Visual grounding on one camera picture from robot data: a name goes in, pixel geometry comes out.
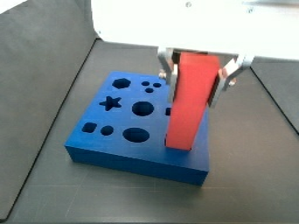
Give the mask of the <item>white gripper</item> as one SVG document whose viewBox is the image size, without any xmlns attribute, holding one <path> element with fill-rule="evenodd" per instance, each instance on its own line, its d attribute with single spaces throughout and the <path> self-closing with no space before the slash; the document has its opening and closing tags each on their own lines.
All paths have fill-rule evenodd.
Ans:
<svg viewBox="0 0 299 224">
<path fill-rule="evenodd" d="M 255 56 L 299 60 L 299 0 L 90 0 L 90 9 L 94 30 L 105 41 L 164 46 L 157 48 L 157 59 L 168 102 L 179 76 L 172 48 L 244 53 L 217 72 L 211 108 Z"/>
</svg>

